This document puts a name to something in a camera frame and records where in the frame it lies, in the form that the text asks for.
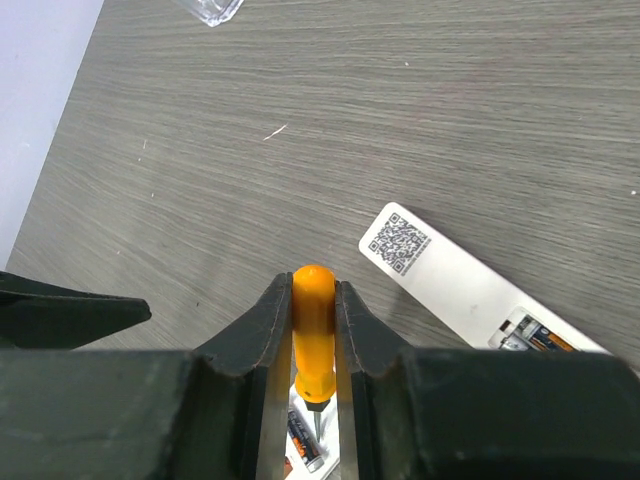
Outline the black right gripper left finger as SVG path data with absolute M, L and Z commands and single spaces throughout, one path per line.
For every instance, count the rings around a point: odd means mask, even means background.
M 280 479 L 292 277 L 193 350 L 1 347 L 5 479 Z

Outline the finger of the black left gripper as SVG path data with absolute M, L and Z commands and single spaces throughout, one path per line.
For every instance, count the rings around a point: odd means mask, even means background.
M 75 349 L 151 318 L 143 299 L 82 292 L 1 273 L 1 347 Z

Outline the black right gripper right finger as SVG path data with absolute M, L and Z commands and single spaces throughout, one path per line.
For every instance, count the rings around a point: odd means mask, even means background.
M 345 479 L 635 479 L 639 380 L 597 353 L 410 345 L 336 287 Z

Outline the dark blue AAA battery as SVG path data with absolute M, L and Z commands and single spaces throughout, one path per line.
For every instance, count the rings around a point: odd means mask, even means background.
M 296 451 L 310 473 L 319 470 L 324 460 L 319 446 L 293 407 L 288 409 L 287 429 Z

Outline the white remote with batteries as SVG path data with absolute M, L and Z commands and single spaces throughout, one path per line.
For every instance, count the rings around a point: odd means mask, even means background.
M 383 207 L 359 250 L 474 348 L 607 352 L 396 202 Z

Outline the yellow handled screwdriver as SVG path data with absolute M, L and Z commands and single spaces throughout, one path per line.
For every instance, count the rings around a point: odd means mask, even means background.
M 321 413 L 336 391 L 335 295 L 333 272 L 306 265 L 293 274 L 292 322 L 297 373 L 295 388 L 314 414 L 320 439 Z

